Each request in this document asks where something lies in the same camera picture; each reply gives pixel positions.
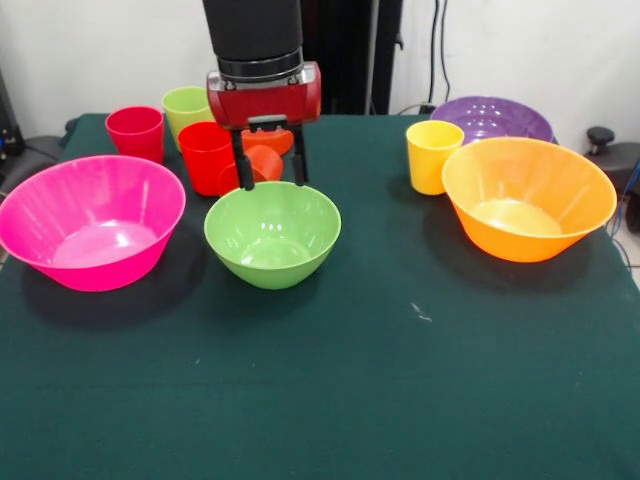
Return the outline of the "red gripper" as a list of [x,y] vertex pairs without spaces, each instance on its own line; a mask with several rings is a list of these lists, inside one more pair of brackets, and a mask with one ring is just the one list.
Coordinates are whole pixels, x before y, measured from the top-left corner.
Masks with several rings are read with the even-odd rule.
[[235,83],[229,88],[217,71],[207,77],[207,95],[214,119],[230,129],[231,145],[239,186],[251,191],[255,181],[249,158],[244,152],[242,131],[253,118],[285,117],[294,137],[292,165],[296,184],[309,181],[302,125],[316,121],[321,113],[321,72],[314,61],[304,63],[292,77],[262,83]]

